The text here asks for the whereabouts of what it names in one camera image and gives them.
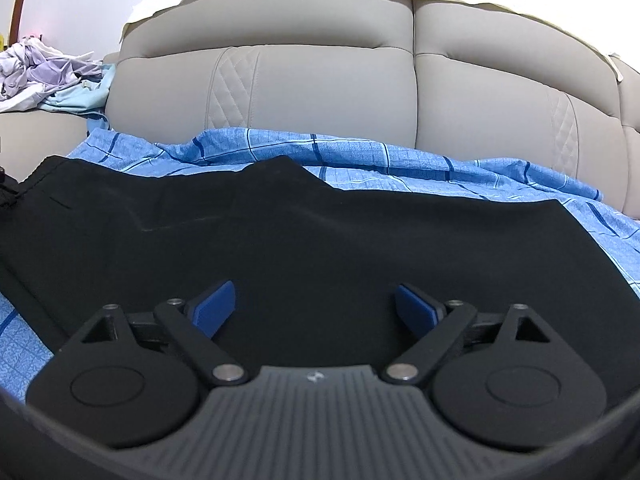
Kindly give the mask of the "black pants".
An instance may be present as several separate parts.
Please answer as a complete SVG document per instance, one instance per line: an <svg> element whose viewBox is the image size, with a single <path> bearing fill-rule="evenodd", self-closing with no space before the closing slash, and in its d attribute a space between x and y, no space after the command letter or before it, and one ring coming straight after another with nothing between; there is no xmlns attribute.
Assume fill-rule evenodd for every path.
<svg viewBox="0 0 640 480"><path fill-rule="evenodd" d="M1 290L50 349L100 307L146 312L231 282L216 343L256 373L381 368L414 343L399 284L483 313L532 307L620 402L639 385L639 300L555 200L341 191L287 157L193 176L46 159L1 203Z"/></svg>

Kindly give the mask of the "blue plaid bed sheet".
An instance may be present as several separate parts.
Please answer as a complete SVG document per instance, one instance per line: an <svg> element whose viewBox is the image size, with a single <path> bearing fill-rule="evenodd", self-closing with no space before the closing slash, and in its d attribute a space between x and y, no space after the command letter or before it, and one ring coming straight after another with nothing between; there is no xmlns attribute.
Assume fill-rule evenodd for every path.
<svg viewBox="0 0 640 480"><path fill-rule="evenodd" d="M70 152L141 177L236 171L288 156L343 190L384 190L519 203L558 200L597 241L632 290L639 288L639 223L602 202L602 193L517 158L460 162L383 142L247 128L206 130L181 144L152 143L96 129Z"/></svg>

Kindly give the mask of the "beige leather headboard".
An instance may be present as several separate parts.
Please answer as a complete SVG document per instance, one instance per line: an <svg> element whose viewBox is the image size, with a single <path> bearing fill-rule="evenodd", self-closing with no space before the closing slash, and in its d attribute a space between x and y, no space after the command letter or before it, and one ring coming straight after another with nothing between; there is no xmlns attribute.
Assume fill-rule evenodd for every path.
<svg viewBox="0 0 640 480"><path fill-rule="evenodd" d="M639 213L638 73L490 4L186 0L114 62L106 116L138 138L262 127L524 158Z"/></svg>

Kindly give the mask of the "pile of light clothes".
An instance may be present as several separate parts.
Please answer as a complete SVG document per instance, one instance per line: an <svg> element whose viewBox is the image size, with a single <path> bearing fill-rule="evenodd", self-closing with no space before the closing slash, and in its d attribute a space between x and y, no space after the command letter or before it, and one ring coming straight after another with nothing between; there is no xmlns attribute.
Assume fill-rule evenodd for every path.
<svg viewBox="0 0 640 480"><path fill-rule="evenodd" d="M115 66L94 60L91 53L65 54L29 37L1 52L1 110L97 112L114 77Z"/></svg>

